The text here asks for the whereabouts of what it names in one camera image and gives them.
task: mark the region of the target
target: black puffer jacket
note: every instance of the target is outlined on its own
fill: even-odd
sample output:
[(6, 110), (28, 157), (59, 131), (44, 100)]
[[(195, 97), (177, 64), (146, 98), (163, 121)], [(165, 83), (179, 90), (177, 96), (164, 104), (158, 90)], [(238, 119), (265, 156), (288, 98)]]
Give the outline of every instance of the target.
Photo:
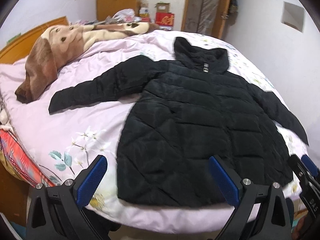
[(225, 49), (193, 47), (181, 37), (174, 49), (176, 61), (137, 56), (57, 92), (49, 112), (142, 93), (117, 149), (118, 197), (130, 203), (223, 202), (208, 171), (215, 154), (256, 184), (290, 182), (288, 149), (272, 120), (308, 143), (298, 119), (274, 93), (228, 72)]

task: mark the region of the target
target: floor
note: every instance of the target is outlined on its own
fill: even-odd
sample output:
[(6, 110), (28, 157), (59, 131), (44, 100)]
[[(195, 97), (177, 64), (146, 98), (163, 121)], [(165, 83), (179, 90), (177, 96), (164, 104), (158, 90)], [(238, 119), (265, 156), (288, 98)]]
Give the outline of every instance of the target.
[(215, 239), (218, 231), (212, 233), (192, 234), (192, 235), (173, 235), (161, 234), (127, 226), (121, 226), (116, 232), (110, 232), (109, 237), (111, 240), (207, 240)]

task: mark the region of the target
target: blue gripper pad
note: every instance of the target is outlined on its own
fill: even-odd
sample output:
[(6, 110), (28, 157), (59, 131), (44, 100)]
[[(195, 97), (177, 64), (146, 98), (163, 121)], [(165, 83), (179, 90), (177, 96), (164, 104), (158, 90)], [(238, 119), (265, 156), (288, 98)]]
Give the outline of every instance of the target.
[(102, 155), (98, 155), (90, 166), (81, 171), (75, 179), (79, 183), (74, 186), (74, 197), (80, 209), (89, 205), (94, 192), (107, 171), (107, 167), (107, 159)]
[(239, 189), (213, 156), (209, 158), (209, 169), (227, 203), (238, 207), (240, 204)]
[(307, 169), (310, 171), (311, 176), (318, 176), (318, 167), (313, 163), (313, 161), (309, 158), (308, 155), (303, 155), (301, 157), (301, 160), (303, 164), (307, 167)]

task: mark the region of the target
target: brown and beige fleece blanket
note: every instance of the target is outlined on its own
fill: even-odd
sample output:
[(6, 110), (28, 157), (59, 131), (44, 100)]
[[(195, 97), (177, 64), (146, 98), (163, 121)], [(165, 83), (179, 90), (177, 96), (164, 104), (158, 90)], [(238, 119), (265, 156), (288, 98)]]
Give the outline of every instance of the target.
[(123, 39), (158, 29), (151, 23), (111, 25), (55, 25), (36, 40), (27, 58), (26, 80), (17, 88), (17, 100), (37, 100), (45, 88), (58, 78), (58, 70), (76, 59), (97, 41)]

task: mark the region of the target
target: silver bolt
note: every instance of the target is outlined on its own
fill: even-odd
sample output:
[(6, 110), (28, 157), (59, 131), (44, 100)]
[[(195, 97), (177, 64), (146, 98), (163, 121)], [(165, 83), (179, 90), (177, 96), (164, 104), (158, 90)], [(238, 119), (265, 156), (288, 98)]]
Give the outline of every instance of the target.
[(41, 188), (42, 188), (42, 186), (43, 186), (43, 184), (42, 184), (42, 183), (38, 183), (38, 184), (36, 185), (36, 189), (41, 189)]
[(243, 184), (245, 184), (245, 185), (250, 185), (250, 184), (251, 184), (251, 180), (249, 180), (249, 179), (243, 179)]
[(277, 182), (274, 182), (274, 183), (273, 183), (273, 186), (274, 186), (275, 188), (280, 188), (280, 184), (277, 183)]
[(73, 183), (73, 180), (72, 180), (72, 179), (67, 179), (67, 180), (64, 182), (64, 185), (70, 186), (72, 183)]

